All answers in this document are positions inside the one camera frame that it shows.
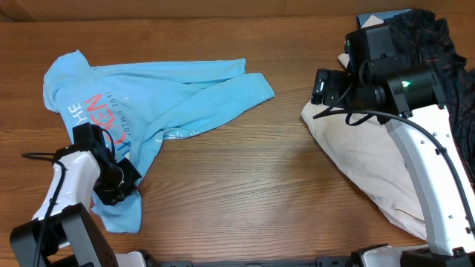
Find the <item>light blue printed t-shirt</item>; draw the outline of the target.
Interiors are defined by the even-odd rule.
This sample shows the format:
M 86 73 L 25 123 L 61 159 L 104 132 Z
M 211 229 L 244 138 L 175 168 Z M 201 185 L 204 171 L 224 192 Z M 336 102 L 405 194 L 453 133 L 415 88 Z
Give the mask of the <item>light blue printed t-shirt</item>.
M 43 81 L 45 107 L 68 131 L 89 122 L 106 130 L 117 159 L 145 175 L 162 144 L 225 125 L 273 98 L 244 59 L 92 66 L 75 51 L 60 56 Z

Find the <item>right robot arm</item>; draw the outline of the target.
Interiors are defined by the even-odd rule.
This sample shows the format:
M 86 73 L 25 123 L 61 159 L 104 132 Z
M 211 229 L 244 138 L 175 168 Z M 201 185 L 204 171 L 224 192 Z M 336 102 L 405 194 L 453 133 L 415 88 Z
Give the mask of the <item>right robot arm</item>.
M 472 266 L 474 192 L 451 136 L 446 98 L 435 72 L 412 66 L 377 24 L 346 36 L 345 71 L 319 69 L 311 101 L 322 116 L 359 114 L 385 126 L 404 160 L 426 225 L 419 247 L 373 245 L 346 257 L 348 266 Z

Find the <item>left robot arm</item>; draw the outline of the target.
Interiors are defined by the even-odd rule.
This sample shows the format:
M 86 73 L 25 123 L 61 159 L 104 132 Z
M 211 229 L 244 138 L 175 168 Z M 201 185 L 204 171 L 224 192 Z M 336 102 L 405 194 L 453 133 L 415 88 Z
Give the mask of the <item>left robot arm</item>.
M 116 254 L 89 214 L 94 194 L 105 205 L 132 195 L 141 177 L 126 158 L 116 160 L 107 131 L 89 122 L 73 128 L 73 144 L 54 153 L 23 156 L 51 162 L 54 175 L 33 219 L 15 227 L 10 245 L 20 266 L 152 266 L 142 251 Z

